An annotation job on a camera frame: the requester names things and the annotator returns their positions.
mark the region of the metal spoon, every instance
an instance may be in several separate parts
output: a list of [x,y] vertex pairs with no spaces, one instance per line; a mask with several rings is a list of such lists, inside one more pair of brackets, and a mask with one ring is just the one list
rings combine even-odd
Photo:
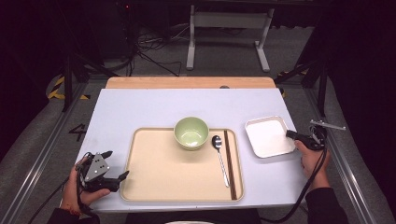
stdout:
[[224,164],[222,162],[222,158],[221,158],[221,154],[220,154],[221,138],[218,135],[213,136],[212,146],[218,151],[219,160],[220,160],[220,164],[221,164],[221,170],[222,170],[223,176],[224,176],[224,183],[225,183],[225,186],[228,188],[228,187],[230,187],[230,184],[228,182],[227,174],[225,173]]

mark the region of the human hand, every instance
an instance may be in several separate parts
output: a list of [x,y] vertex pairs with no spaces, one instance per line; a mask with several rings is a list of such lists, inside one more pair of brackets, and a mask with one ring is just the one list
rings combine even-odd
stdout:
[[[314,151],[309,148],[307,148],[303,142],[296,140],[294,141],[294,145],[300,150],[302,153],[301,157],[301,164],[303,167],[303,172],[306,178],[311,177],[312,173],[314,172],[314,169],[316,168],[316,165],[319,164],[318,160],[322,154],[321,151]],[[327,151],[326,159],[323,162],[322,167],[318,171],[317,175],[315,176],[314,181],[311,184],[311,190],[312,189],[317,189],[317,188],[329,188],[329,180],[327,178],[327,173],[326,173],[326,168],[329,164],[330,161],[330,152]]]
[[[81,210],[78,206],[78,196],[77,196],[77,177],[78,172],[76,170],[76,165],[73,166],[69,180],[64,186],[64,195],[62,197],[61,208],[69,211],[73,215],[81,215]],[[99,189],[96,192],[82,191],[80,194],[81,202],[89,206],[94,201],[106,196],[110,193],[109,189]]]

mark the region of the beige tray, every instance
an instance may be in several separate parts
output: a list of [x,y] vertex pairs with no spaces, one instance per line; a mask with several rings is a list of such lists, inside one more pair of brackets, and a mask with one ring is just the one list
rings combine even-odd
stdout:
[[[211,146],[214,135],[223,142],[220,153],[229,188],[224,184],[218,153]],[[188,151],[177,144],[172,128],[139,129],[134,133],[126,169],[130,173],[120,187],[126,201],[221,202],[243,196],[238,149],[231,130],[210,130],[203,147]]]

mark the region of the chopsticks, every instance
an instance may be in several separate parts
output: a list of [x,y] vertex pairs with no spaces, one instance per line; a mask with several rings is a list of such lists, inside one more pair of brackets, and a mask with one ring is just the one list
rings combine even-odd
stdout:
[[235,180],[233,178],[233,161],[231,159],[230,144],[227,130],[224,130],[225,150],[227,153],[228,174],[230,176],[231,199],[236,200]]

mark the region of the sleeve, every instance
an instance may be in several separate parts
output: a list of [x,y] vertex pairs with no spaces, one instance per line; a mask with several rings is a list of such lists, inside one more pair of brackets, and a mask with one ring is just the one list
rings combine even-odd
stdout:
[[345,224],[347,214],[340,206],[331,188],[314,189],[306,196],[308,224]]
[[78,223],[79,216],[71,215],[68,211],[55,208],[47,224],[74,224]]

